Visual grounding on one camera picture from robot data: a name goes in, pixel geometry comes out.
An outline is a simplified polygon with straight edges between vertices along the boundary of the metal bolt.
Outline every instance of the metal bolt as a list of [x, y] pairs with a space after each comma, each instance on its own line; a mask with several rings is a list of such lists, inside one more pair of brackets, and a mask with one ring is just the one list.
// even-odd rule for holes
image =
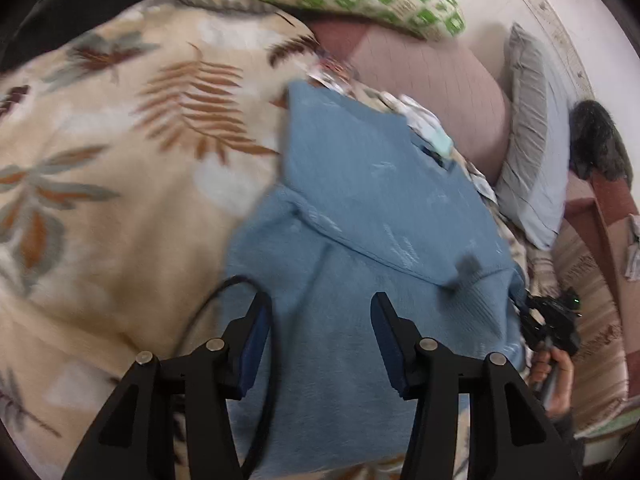
[[207, 350], [217, 352], [218, 350], [222, 350], [225, 347], [225, 342], [219, 338], [209, 339], [206, 346]]
[[430, 337], [420, 339], [420, 348], [427, 352], [433, 352], [438, 347], [438, 342]]
[[507, 358], [500, 352], [494, 352], [489, 356], [489, 361], [496, 366], [504, 366], [507, 362]]
[[136, 362], [139, 365], [146, 365], [151, 362], [151, 359], [154, 358], [154, 355], [149, 350], [143, 350], [138, 355], [136, 355]]

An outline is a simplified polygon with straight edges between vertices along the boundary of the person's arm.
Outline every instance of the person's arm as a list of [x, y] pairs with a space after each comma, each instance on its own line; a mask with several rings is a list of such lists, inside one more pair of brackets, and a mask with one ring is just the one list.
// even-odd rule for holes
[[584, 461], [584, 442], [574, 437], [574, 420], [571, 413], [571, 392], [574, 387], [574, 364], [567, 352], [558, 348], [543, 350], [533, 355], [529, 386], [544, 381], [551, 371], [549, 360], [558, 363], [558, 380], [549, 403], [546, 416], [560, 435], [560, 439], [569, 447], [578, 473], [582, 474]]

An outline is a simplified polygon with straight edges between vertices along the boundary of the pink cushion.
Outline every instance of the pink cushion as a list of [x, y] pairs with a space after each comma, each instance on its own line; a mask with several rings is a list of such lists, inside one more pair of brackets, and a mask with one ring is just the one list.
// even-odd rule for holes
[[468, 48], [347, 18], [308, 25], [325, 49], [354, 66], [364, 84], [406, 94], [436, 114], [458, 151], [496, 182], [509, 144], [511, 104]]

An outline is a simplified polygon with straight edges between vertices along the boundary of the folded blue garment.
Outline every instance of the folded blue garment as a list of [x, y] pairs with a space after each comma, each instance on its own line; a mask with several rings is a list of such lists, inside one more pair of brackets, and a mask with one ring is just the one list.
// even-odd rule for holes
[[[462, 169], [439, 165], [404, 117], [304, 82], [289, 87], [283, 176], [235, 234], [227, 272], [274, 300], [282, 382], [258, 478], [330, 469], [402, 453], [415, 411], [389, 384], [369, 319], [388, 294], [398, 315], [452, 351], [522, 359], [524, 282]], [[223, 322], [244, 315], [231, 290]], [[245, 452], [262, 407], [267, 363], [230, 402]]]

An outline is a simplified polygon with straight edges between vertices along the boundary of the black fabric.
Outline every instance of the black fabric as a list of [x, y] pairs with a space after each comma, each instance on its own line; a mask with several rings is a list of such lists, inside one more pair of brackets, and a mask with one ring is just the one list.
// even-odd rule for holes
[[0, 73], [68, 43], [141, 0], [47, 0], [9, 42]]
[[560, 435], [560, 439], [571, 450], [571, 456], [574, 459], [575, 468], [582, 476], [582, 463], [584, 462], [584, 440], [574, 437], [574, 416], [572, 412], [565, 416], [552, 420], [551, 423]]

